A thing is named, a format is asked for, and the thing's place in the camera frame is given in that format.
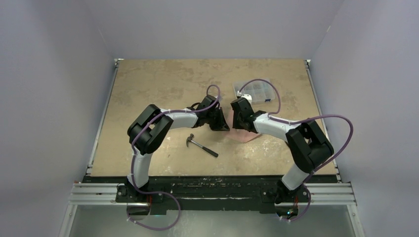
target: robotic arm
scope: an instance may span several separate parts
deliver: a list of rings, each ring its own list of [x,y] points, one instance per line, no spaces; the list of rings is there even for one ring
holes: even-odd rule
[[[249,101],[240,97],[231,102],[234,111],[233,128],[268,134],[284,140],[291,150],[294,164],[278,181],[275,203],[293,197],[303,181],[313,170],[333,155],[334,150],[315,121],[299,125],[279,123],[269,118],[265,111],[254,112]]]
[[[213,96],[207,95],[199,103],[197,110],[208,107],[215,101]],[[278,181],[275,202],[277,204],[293,197],[304,180],[313,170],[324,163],[333,153],[333,147],[315,121],[299,125],[279,123],[269,118],[264,111],[254,112],[246,97],[240,97],[231,106],[234,111],[233,128],[246,131],[268,134],[284,140],[292,153],[294,165]],[[155,105],[149,105],[129,127],[129,142],[146,126],[155,116],[165,110]],[[134,144],[139,154],[134,161],[135,184],[139,189],[146,190],[148,184],[148,170],[153,152],[163,142],[169,129],[179,127],[199,127],[208,123],[213,131],[229,131],[225,122],[222,108],[217,103],[210,109],[200,113],[169,113],[161,116],[154,123],[154,127],[140,135]],[[131,175],[128,181],[133,184]]]

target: white wall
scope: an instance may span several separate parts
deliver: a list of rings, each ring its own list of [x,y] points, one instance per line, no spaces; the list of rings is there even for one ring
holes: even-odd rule
[[[419,1],[345,0],[311,61],[324,113],[354,122],[337,159],[368,236],[419,236]],[[347,126],[326,121],[333,144]]]
[[[0,236],[57,236],[113,73],[85,3],[0,7]]]
[[[313,56],[343,0],[86,0],[116,58]]]

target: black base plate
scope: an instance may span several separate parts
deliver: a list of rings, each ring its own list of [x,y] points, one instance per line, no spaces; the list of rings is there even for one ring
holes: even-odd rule
[[[282,175],[264,176],[150,176],[147,191],[164,191],[177,198],[182,210],[259,211],[276,213],[274,206],[277,182]],[[123,185],[126,177],[85,176],[83,183],[121,183],[116,202],[146,202],[145,195],[130,194]],[[335,175],[315,175],[309,183],[337,183]],[[304,190],[297,192],[299,202],[307,202]],[[177,210],[175,201],[166,195],[152,195],[152,215]]]

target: hammer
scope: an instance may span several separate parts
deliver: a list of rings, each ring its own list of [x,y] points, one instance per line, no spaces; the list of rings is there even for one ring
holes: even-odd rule
[[[218,154],[217,154],[217,153],[215,153],[215,152],[211,151],[210,149],[208,149],[208,148],[204,147],[203,145],[201,145],[201,144],[199,144],[199,143],[197,143],[197,142],[193,141],[193,140],[192,140],[192,138],[193,138],[193,137],[194,137],[194,135],[191,133],[191,135],[190,135],[188,138],[186,138],[186,146],[187,146],[187,147],[189,147],[189,142],[192,142],[193,144],[195,144],[195,145],[197,145],[198,147],[202,148],[202,150],[204,150],[204,151],[206,151],[206,152],[210,153],[212,156],[214,156],[214,157],[218,157]]]

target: wooden table surface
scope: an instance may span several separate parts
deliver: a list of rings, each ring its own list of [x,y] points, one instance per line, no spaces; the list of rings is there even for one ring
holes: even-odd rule
[[[201,102],[210,84],[221,88],[221,106],[227,117],[235,99],[232,83],[268,78],[281,96],[285,119],[306,119],[319,115],[304,61],[297,59],[181,59],[122,60],[99,137],[92,176],[129,174],[132,150],[128,127],[149,104],[162,109],[184,109]],[[253,110],[276,111],[278,99],[253,105]],[[214,158],[197,146],[186,147],[190,133],[194,140],[219,153]],[[170,130],[153,154],[149,175],[281,175],[293,164],[285,142],[262,135],[241,143],[225,137],[226,132],[199,128]],[[317,174],[335,174],[332,163]]]

